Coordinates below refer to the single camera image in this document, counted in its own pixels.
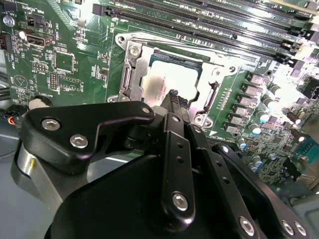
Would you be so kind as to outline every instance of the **red wire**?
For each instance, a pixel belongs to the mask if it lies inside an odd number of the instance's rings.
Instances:
[[[11,124],[11,125],[15,125],[15,122],[14,122],[14,119],[13,119],[13,116],[10,116],[8,117],[8,123]]]

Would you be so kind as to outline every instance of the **motherboard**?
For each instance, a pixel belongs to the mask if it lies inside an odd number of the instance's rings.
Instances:
[[[319,183],[316,1],[0,0],[12,102],[161,105],[172,89],[210,142],[267,184]],[[16,117],[17,125],[23,117]]]

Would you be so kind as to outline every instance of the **black mechanical arm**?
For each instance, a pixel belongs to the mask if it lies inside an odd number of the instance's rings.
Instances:
[[[11,174],[55,211],[47,239],[308,239],[303,222],[225,143],[211,147],[171,91],[142,102],[30,111]],[[90,163],[143,154],[88,183]]]

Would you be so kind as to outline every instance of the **silver metal frame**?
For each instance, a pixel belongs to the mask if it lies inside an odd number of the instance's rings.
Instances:
[[[194,86],[197,92],[199,92],[199,97],[196,101],[190,101],[189,116],[192,123],[200,127],[210,128],[213,126],[213,121],[207,115],[214,103],[219,87],[212,89],[211,84],[216,83],[220,86],[224,77],[236,74],[238,66],[234,65],[234,61],[229,61],[222,52],[215,51],[211,48],[188,45],[177,40],[145,32],[120,33],[116,35],[115,42],[125,50],[125,59],[119,95],[109,97],[108,102],[141,101],[143,88],[140,86],[140,82],[141,78],[148,73],[151,56],[154,52],[174,55],[201,64],[202,73]],[[168,52],[156,47],[151,47],[148,43],[163,44],[165,46],[204,55],[209,57],[210,60],[205,62],[201,59]],[[130,52],[132,47],[140,50],[138,57],[132,55]]]

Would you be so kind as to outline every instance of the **metal screw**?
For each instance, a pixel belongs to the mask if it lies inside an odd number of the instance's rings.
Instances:
[[[186,211],[188,208],[188,202],[186,198],[180,193],[173,194],[173,203],[180,211]]]
[[[196,125],[201,125],[203,123],[203,116],[202,115],[195,116],[194,123]]]
[[[197,126],[194,126],[194,130],[197,132],[197,133],[200,133],[200,129],[197,127]]]
[[[172,116],[173,120],[176,122],[179,122],[179,118],[177,118],[176,116]]]
[[[205,125],[206,125],[207,127],[210,127],[210,126],[211,126],[211,122],[210,122],[210,121],[206,121],[206,122],[205,122]]]
[[[221,149],[222,149],[225,153],[228,153],[228,152],[229,152],[229,149],[228,149],[226,146],[224,146],[224,145],[221,146]]]
[[[244,217],[240,217],[239,218],[239,223],[240,226],[242,227],[242,229],[244,229],[244,231],[249,235],[249,236],[253,236],[255,234],[255,230],[253,225]]]
[[[14,27],[15,25],[15,21],[12,16],[5,15],[2,20],[6,26]]]
[[[129,51],[130,51],[130,55],[134,58],[138,57],[141,53],[141,49],[138,48],[137,46],[131,46]]]
[[[288,232],[289,235],[293,236],[295,234],[294,229],[286,221],[283,220],[282,223],[286,232]]]
[[[306,236],[307,232],[306,230],[303,228],[303,226],[301,226],[298,222],[295,222],[295,225],[298,229],[298,231],[301,233],[301,235]]]
[[[55,119],[45,119],[41,124],[44,129],[50,131],[56,131],[61,127],[60,123]]]
[[[150,113],[150,110],[148,108],[145,108],[145,107],[142,108],[142,111],[144,111],[146,114]]]
[[[276,160],[276,159],[277,159],[277,156],[276,156],[275,153],[269,154],[268,157],[269,157],[271,160]]]
[[[70,138],[70,143],[73,147],[76,147],[76,148],[85,148],[89,144],[86,137],[80,134],[73,135]]]

